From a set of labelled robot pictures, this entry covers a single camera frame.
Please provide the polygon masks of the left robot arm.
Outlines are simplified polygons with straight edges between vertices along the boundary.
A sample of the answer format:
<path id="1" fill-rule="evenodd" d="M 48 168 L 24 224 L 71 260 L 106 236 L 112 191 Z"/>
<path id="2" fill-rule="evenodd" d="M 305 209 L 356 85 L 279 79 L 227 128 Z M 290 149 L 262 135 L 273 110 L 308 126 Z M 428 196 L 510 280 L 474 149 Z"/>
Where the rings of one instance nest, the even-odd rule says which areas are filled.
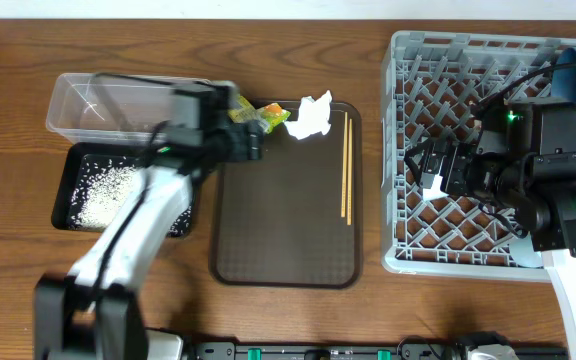
<path id="1" fill-rule="evenodd" d="M 140 146 L 137 184 L 94 246 L 34 289 L 36 359 L 181 359 L 184 339 L 145 326 L 139 291 L 194 189 L 220 164 L 258 160 L 264 128 L 236 123 L 231 81 L 170 86 L 173 114 Z"/>

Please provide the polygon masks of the white napkin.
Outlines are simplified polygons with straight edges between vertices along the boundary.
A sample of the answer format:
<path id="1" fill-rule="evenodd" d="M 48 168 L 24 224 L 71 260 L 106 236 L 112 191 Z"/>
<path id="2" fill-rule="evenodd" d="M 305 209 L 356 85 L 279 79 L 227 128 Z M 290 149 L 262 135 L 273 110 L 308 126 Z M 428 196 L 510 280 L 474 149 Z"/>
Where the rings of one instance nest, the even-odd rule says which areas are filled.
<path id="1" fill-rule="evenodd" d="M 318 99 L 312 96 L 303 97 L 297 119 L 284 122 L 288 134 L 299 141 L 317 133 L 327 135 L 331 129 L 331 102 L 332 94 L 329 90 Z"/>

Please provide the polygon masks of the yellow green snack wrapper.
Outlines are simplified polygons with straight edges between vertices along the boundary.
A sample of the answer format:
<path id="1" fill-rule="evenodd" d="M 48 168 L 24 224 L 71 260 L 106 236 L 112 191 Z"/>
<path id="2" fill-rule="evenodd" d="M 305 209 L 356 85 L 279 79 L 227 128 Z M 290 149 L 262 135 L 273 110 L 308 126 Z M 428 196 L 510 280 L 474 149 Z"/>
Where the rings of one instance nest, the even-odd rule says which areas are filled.
<path id="1" fill-rule="evenodd" d="M 282 108 L 278 103 L 255 108 L 244 96 L 239 95 L 235 106 L 228 111 L 229 117 L 235 123 L 257 120 L 266 134 L 270 134 L 275 127 L 285 122 L 291 112 Z"/>

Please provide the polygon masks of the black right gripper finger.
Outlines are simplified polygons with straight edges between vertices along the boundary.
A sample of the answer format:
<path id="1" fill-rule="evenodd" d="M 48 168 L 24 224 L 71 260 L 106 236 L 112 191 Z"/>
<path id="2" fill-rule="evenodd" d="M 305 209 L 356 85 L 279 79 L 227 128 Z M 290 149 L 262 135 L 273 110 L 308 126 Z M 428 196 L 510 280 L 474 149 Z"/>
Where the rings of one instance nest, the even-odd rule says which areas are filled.
<path id="1" fill-rule="evenodd" d="M 414 159 L 415 157 L 419 156 L 429 156 L 434 152 L 434 148 L 439 142 L 440 140 L 437 138 L 426 138 L 425 140 L 409 148 L 405 153 L 405 158 Z"/>
<path id="2" fill-rule="evenodd" d="M 408 166 L 410 172 L 412 173 L 415 183 L 419 187 L 422 187 L 423 186 L 423 181 L 422 181 L 423 172 L 420 169 L 420 167 L 412 159 L 406 159 L 405 164 Z"/>

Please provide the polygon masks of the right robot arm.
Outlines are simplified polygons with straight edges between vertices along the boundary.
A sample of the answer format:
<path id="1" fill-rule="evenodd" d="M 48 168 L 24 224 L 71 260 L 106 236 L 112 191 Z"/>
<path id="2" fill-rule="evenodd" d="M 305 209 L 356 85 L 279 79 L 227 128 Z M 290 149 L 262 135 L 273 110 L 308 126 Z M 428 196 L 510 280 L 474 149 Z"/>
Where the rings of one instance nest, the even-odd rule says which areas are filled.
<path id="1" fill-rule="evenodd" d="M 563 98 L 482 107 L 479 138 L 428 138 L 406 151 L 417 185 L 478 200 L 508 232 L 529 238 L 555 289 L 576 359 L 576 108 Z"/>

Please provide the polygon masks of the wooden chopstick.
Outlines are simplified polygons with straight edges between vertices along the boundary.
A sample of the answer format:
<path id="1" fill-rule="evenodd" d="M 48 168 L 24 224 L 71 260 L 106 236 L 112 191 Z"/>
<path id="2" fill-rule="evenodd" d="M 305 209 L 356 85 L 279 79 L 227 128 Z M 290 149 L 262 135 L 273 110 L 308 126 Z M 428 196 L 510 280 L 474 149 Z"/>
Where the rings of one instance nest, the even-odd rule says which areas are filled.
<path id="1" fill-rule="evenodd" d="M 353 185 L 353 119 L 348 120 L 348 149 L 347 149 L 347 160 L 348 160 L 348 177 L 347 177 L 347 225 L 352 225 L 352 185 Z"/>
<path id="2" fill-rule="evenodd" d="M 347 150 L 348 149 L 348 114 L 344 112 L 344 134 L 343 134 L 343 153 L 342 153 L 342 191 L 341 191 L 341 217 L 346 217 L 346 194 L 347 194 Z"/>

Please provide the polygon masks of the light blue rice bowl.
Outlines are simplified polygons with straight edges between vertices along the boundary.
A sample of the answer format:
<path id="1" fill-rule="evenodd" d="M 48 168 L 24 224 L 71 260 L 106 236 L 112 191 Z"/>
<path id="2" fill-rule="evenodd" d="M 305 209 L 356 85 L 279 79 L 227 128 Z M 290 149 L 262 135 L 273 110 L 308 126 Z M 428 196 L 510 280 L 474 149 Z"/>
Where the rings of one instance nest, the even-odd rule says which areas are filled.
<path id="1" fill-rule="evenodd" d="M 447 197 L 441 190 L 443 178 L 438 174 L 423 173 L 421 177 L 422 200 L 432 201 Z"/>

